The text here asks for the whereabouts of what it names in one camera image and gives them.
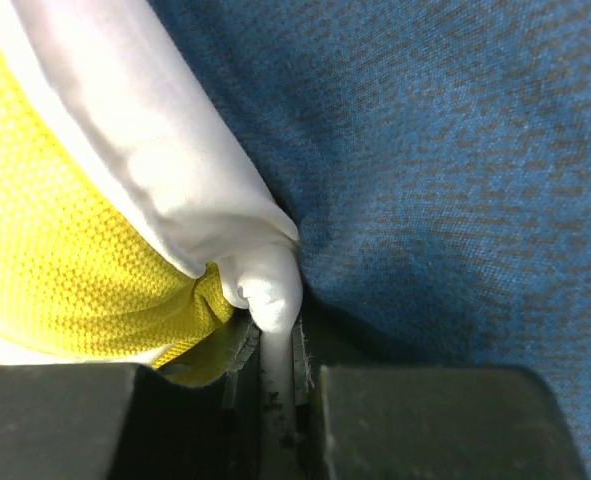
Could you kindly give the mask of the white pillow yellow underside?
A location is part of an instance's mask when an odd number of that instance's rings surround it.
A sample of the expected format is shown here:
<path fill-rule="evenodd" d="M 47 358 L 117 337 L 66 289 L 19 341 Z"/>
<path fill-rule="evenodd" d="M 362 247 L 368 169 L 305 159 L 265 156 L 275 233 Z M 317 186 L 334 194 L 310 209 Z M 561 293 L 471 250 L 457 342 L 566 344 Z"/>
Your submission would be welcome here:
<path fill-rule="evenodd" d="M 294 433 L 298 230 L 145 1 L 0 1 L 0 365 L 168 364 L 235 310 Z"/>

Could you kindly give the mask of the blue denim pillowcase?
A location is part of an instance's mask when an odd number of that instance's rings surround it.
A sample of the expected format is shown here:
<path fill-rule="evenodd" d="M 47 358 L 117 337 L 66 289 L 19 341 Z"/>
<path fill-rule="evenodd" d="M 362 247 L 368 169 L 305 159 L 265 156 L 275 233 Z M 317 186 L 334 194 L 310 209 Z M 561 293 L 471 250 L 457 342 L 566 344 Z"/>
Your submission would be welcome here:
<path fill-rule="evenodd" d="M 328 315 L 391 359 L 537 371 L 591 478 L 591 1 L 153 9 Z"/>

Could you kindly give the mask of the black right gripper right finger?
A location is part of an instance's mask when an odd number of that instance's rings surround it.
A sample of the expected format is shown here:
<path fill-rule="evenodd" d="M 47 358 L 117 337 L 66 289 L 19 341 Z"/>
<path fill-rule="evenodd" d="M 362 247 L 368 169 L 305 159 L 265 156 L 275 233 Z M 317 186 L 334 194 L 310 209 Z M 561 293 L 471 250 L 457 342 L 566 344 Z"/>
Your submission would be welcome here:
<path fill-rule="evenodd" d="M 301 321 L 294 352 L 309 479 L 583 479 L 556 397 L 516 366 L 380 363 Z"/>

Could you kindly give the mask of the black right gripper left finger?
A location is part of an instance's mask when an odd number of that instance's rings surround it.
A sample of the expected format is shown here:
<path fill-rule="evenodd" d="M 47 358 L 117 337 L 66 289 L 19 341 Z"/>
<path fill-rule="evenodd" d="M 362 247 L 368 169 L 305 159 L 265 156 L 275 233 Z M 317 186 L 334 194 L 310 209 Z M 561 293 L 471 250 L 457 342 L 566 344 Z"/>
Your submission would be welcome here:
<path fill-rule="evenodd" d="M 237 319 L 159 370 L 0 366 L 0 479 L 254 479 L 259 333 Z"/>

